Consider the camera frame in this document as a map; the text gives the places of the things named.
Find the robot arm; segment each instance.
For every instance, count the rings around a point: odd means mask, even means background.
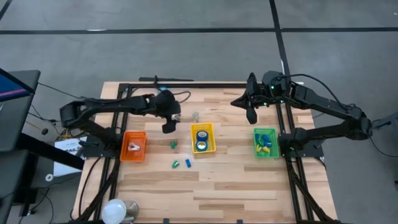
[[[246,117],[251,124],[257,122],[255,108],[276,103],[287,103],[302,110],[313,109],[344,120],[341,124],[324,128],[310,130],[295,128],[289,138],[289,147],[293,146],[296,150],[303,149],[303,145],[312,140],[338,137],[352,140],[370,138],[371,121],[362,110],[355,105],[345,105],[335,99],[336,101],[319,96],[310,88],[286,79],[281,73],[269,71],[264,74],[262,84],[258,84],[253,73],[250,74],[244,95],[231,104],[245,109]]]
[[[153,94],[132,96],[120,100],[96,100],[85,98],[81,101],[73,101],[60,108],[62,126],[65,128],[80,128],[103,141],[115,139],[114,130],[109,130],[90,121],[89,118],[97,113],[128,112],[136,115],[151,114],[166,119],[163,125],[163,133],[175,131],[176,121],[172,115],[181,113],[180,103],[175,100],[173,94],[162,91],[157,96]]]

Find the green bin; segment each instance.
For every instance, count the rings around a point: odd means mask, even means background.
[[[270,153],[266,153],[264,151],[256,152],[256,145],[260,144],[256,139],[256,134],[261,135],[266,134],[268,135],[269,139],[271,140],[271,148]],[[274,128],[254,128],[254,155],[256,158],[279,158],[279,146],[278,146],[278,138],[276,136],[276,131]]]

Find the wooden tabletop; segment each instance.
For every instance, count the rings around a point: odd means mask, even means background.
[[[102,98],[116,98],[119,82],[104,83]],[[116,198],[134,200],[139,205],[136,223],[162,223],[163,218],[178,223],[293,223],[292,197],[285,160],[254,157],[253,129],[274,128],[279,133],[275,106],[257,110],[258,122],[250,125],[245,111],[230,105],[244,89],[237,88],[173,88],[170,91],[191,91],[191,97],[181,104],[182,122],[170,134],[162,133],[165,119],[129,115],[127,130],[147,132],[147,154],[142,163],[122,162]],[[140,88],[135,95],[156,93],[151,88]],[[186,95],[178,95],[182,100]],[[216,148],[213,154],[194,156],[190,125],[192,114],[199,112],[200,123],[213,123]],[[284,112],[285,124],[288,124]],[[293,109],[296,127],[313,128],[310,110]],[[96,122],[109,127],[111,113],[98,114]],[[178,141],[175,149],[170,142]],[[192,167],[188,168],[185,160]],[[180,166],[172,168],[173,161]],[[95,159],[85,162],[76,196],[73,216],[77,217],[78,202],[88,170]],[[308,188],[322,209],[336,218],[336,212],[325,168],[315,159],[304,158]],[[97,163],[89,178],[82,200],[82,210],[98,191],[103,159]],[[306,218],[303,198],[299,193],[301,211]]]

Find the monitor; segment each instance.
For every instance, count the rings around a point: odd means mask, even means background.
[[[0,102],[34,94],[34,89],[0,68]]]

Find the black cable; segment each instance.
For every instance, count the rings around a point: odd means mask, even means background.
[[[44,194],[43,194],[42,192],[39,191],[39,193],[43,195],[42,199],[40,200],[40,202],[39,202],[37,205],[35,205],[33,208],[31,208],[31,209],[29,209],[29,210],[30,210],[31,212],[33,212],[34,209],[37,208],[37,207],[44,201],[45,198],[47,198],[47,199],[49,200],[50,204],[51,204],[51,209],[52,209],[52,216],[51,216],[51,220],[50,220],[50,222],[49,222],[49,224],[51,224],[52,219],[53,219],[53,216],[54,216],[54,208],[53,208],[53,205],[52,205],[51,200],[47,197],[47,194],[48,194],[49,190],[50,190],[50,189],[48,188],[48,189],[45,191]],[[24,218],[25,218],[25,217],[21,217],[21,219],[19,220],[18,224],[21,224],[21,223],[22,223],[22,220],[23,220]]]
[[[61,182],[53,183],[53,184],[50,184],[50,185],[45,186],[45,187],[34,187],[33,189],[46,189],[46,188],[50,188],[50,187],[53,186],[53,185],[62,184],[62,183],[64,183],[64,182],[66,182],[66,181],[68,181],[68,180],[72,180],[72,179],[74,179],[74,178],[76,178],[76,177],[78,177],[78,176],[80,176],[80,174],[79,174],[79,175],[76,175],[76,176],[74,176],[74,177],[71,177],[71,178],[69,178],[69,179],[63,180],[63,181],[61,181]],[[11,192],[11,193],[7,194],[6,196],[2,197],[2,198],[0,199],[0,201],[3,200],[3,199],[5,199],[6,197],[12,195],[12,194],[15,193],[15,192],[16,192],[16,191]]]
[[[50,88],[50,89],[52,89],[52,90],[58,91],[58,92],[60,92],[60,93],[63,93],[63,94],[65,94],[65,95],[68,95],[68,96],[71,96],[71,97],[74,97],[74,98],[76,98],[76,99],[79,99],[79,100],[80,100],[80,98],[79,98],[79,97],[77,97],[77,96],[73,96],[73,95],[72,95],[72,94],[70,94],[70,93],[67,93],[67,92],[64,92],[64,91],[58,90],[58,89],[56,89],[56,88],[54,88],[54,87],[51,87],[51,86],[45,85],[45,84],[43,84],[43,83],[40,83],[40,82],[38,82],[38,84],[39,84],[39,85],[42,85],[42,86],[45,86],[45,87],[47,87],[47,88]]]
[[[81,201],[83,200],[83,193],[84,193],[84,191],[86,189],[88,178],[90,177],[91,172],[93,171],[95,164],[97,164],[97,162],[100,161],[101,158],[102,157],[97,158],[97,160],[95,160],[94,164],[91,166],[90,170],[88,171],[88,174],[87,174],[87,177],[86,177],[86,180],[85,180],[85,184],[83,184],[83,188],[81,189],[80,200],[79,200],[79,217],[81,216]]]
[[[69,218],[70,220],[75,221],[75,219],[72,217],[72,213],[73,213],[73,208],[70,210]]]
[[[173,93],[173,95],[181,95],[184,93],[188,93],[188,96],[185,99],[183,99],[182,101],[179,101],[179,103],[183,103],[183,102],[187,101],[191,97],[191,92],[190,91],[182,91],[180,93]]]
[[[380,151],[380,149],[379,149],[379,148],[376,146],[376,144],[374,143],[372,137],[370,137],[370,140],[371,140],[373,146],[376,148],[376,150],[379,151],[381,154],[383,154],[383,155],[385,155],[385,156],[388,156],[388,157],[398,157],[398,156],[395,156],[395,155],[388,155],[388,154],[386,154],[386,153]]]
[[[52,183],[52,184],[50,184],[50,185],[48,185],[48,186],[45,186],[45,187],[37,187],[37,188],[38,188],[38,189],[49,188],[49,187],[54,186],[54,185],[57,185],[57,184],[63,184],[63,183],[65,183],[66,181],[72,180],[72,179],[74,179],[74,178],[76,178],[76,177],[79,177],[79,176],[80,176],[80,174],[78,174],[78,175],[76,175],[76,176],[74,176],[74,177],[68,178],[68,179],[66,179],[66,180],[63,180],[63,181],[61,181],[61,182]]]
[[[274,82],[276,79],[288,78],[288,77],[299,77],[299,76],[311,78],[312,80],[315,80],[315,81],[317,81],[318,83],[320,83],[321,85],[323,85],[323,87],[325,87],[325,88],[329,91],[329,93],[332,95],[332,97],[336,100],[336,102],[337,102],[343,109],[349,111],[349,110],[351,110],[352,108],[355,107],[355,105],[345,106],[344,104],[342,104],[341,101],[337,98],[337,96],[333,93],[333,91],[332,91],[326,84],[324,84],[321,80],[319,80],[319,79],[317,79],[317,78],[315,78],[315,77],[312,77],[311,75],[307,75],[307,74],[282,75],[282,76],[278,76],[278,77],[273,78],[273,79],[271,80],[271,82],[270,82],[270,92],[271,92],[271,94],[272,94],[273,82]]]
[[[45,191],[44,195],[47,195],[48,192],[50,191],[50,188],[47,188],[47,190]],[[38,204],[36,204],[35,206],[33,206],[33,208],[31,208],[30,210],[34,210],[35,208],[37,208],[43,201],[44,201],[45,197],[42,197],[42,199],[40,200],[40,202]]]
[[[35,108],[34,105],[30,105],[30,106],[37,113],[37,115],[36,114],[32,114],[31,112],[28,112],[28,114],[34,116],[35,118],[41,119],[42,121],[48,121],[51,124],[51,126],[55,129],[55,132],[58,134],[58,136],[61,135],[60,132],[58,131],[56,125],[54,124],[54,123],[60,122],[60,121],[57,121],[56,119],[45,119],[45,118],[42,117],[42,115],[40,115],[40,113],[37,111],[37,109]]]
[[[51,223],[52,223],[52,220],[53,220],[53,218],[54,218],[54,206],[52,205],[52,201],[50,200],[50,198],[49,198],[47,195],[43,194],[43,193],[40,192],[40,191],[39,191],[39,193],[42,194],[45,198],[47,198],[47,200],[50,202],[50,205],[51,205],[51,219],[50,219],[50,221],[49,221],[49,224],[51,224]]]

